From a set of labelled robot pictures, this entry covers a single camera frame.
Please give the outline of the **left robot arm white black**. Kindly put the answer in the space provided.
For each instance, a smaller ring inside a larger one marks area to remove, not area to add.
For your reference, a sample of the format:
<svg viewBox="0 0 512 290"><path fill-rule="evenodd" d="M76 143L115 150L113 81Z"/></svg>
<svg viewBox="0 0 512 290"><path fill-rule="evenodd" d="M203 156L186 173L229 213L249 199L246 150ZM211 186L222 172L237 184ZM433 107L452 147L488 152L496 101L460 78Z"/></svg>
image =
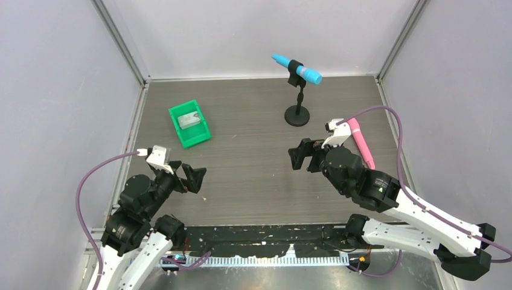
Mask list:
<svg viewBox="0 0 512 290"><path fill-rule="evenodd" d="M179 219L163 215L151 223L173 192L198 193L206 168L181 161L150 161L154 178L135 175L127 180L101 236L92 242L97 274L88 289L139 289L152 268L170 250L185 247L187 232Z"/></svg>

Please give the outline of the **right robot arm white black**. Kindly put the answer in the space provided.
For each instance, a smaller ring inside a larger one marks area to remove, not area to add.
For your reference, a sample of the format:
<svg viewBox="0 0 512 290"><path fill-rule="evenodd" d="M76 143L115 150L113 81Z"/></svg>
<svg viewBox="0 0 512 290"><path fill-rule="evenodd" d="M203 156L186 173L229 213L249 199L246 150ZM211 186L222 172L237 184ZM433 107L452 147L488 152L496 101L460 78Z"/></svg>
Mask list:
<svg viewBox="0 0 512 290"><path fill-rule="evenodd" d="M401 188L397 179L366 168L360 156L343 146L321 146L305 138L288 150L293 170L311 159L310 173L320 172L337 190L360 207L397 218L410 228L396 227L362 214L352 214L345 226L345 241L353 248L382 245L414 253L439 263L449 274L476 281L488 273L491 255L485 251L494 240L490 224L471 224L447 213L429 213L430 204Z"/></svg>

